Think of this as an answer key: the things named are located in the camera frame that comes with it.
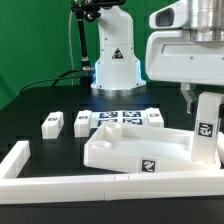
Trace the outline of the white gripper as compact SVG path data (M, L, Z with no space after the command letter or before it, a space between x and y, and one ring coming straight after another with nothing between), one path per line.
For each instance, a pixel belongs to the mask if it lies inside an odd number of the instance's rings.
M183 30L154 32L147 41L145 70L151 80L182 83L192 114L197 102L194 84L224 85L224 43L192 42L190 32ZM223 117L224 103L219 106Z

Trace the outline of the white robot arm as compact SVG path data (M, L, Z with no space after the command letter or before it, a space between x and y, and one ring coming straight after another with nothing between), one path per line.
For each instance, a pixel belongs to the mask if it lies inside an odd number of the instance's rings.
M115 3L100 6L100 57L92 88L107 94L145 82L134 53L133 21ZM224 85L224 0L178 0L149 17L145 72L149 79L179 82L193 111L193 84Z

